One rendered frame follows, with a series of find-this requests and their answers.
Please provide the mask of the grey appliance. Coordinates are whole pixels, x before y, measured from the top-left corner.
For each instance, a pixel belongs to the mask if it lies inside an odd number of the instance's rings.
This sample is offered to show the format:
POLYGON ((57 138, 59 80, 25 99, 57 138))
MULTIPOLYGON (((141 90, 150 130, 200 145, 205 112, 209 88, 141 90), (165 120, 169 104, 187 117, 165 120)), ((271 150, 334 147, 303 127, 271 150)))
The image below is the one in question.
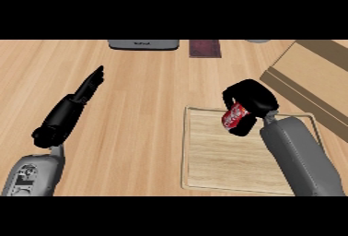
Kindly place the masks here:
POLYGON ((178 40, 107 40, 115 50, 169 51, 180 47, 178 40))

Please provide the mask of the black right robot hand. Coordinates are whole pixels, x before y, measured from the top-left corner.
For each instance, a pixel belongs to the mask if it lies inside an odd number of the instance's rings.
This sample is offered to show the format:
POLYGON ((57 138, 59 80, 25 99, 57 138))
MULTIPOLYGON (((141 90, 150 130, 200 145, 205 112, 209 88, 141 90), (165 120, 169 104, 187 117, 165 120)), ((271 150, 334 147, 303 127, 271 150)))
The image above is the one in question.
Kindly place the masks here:
POLYGON ((277 99, 268 89, 252 79, 244 79, 222 91, 222 101, 227 111, 236 102, 249 114, 241 118, 236 128, 227 130, 236 136, 244 136, 255 125, 256 119, 278 109, 277 99))

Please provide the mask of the brown cardboard box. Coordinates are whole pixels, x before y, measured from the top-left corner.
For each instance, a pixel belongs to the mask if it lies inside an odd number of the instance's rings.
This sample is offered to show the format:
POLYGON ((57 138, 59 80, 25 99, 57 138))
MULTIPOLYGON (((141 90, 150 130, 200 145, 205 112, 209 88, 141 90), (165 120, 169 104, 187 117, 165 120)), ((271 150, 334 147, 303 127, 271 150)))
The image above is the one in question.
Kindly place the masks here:
POLYGON ((348 142, 348 47, 296 40, 259 80, 348 142))

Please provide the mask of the red soda can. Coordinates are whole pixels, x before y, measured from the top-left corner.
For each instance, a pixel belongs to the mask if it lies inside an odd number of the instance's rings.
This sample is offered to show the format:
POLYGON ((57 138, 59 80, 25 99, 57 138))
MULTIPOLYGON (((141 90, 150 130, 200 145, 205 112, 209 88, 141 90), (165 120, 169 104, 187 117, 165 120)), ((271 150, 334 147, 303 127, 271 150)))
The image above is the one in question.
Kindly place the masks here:
POLYGON ((234 103, 231 109, 221 116, 221 124, 227 130, 236 128, 241 118, 249 114, 238 102, 234 103))

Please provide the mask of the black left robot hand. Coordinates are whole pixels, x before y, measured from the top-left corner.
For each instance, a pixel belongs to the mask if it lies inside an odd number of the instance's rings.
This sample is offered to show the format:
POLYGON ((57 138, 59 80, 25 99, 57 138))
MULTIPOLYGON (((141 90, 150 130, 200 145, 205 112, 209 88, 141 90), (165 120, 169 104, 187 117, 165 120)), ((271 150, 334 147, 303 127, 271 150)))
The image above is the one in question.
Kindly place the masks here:
POLYGON ((34 145, 38 148, 59 146, 75 128, 78 118, 91 99, 95 89, 103 82, 103 66, 82 81, 73 94, 67 94, 47 114, 41 126, 32 132, 34 145))

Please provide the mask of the pale wooden tray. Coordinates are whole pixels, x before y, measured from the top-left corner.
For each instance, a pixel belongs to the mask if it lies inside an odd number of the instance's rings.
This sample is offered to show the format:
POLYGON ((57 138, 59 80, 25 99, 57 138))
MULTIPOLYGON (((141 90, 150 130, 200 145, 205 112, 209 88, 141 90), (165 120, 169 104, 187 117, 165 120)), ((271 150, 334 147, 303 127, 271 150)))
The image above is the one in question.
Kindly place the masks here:
POLYGON ((184 109, 182 188, 233 195, 292 196, 259 135, 264 123, 255 123, 246 136, 234 136, 221 124, 224 113, 222 109, 184 109))

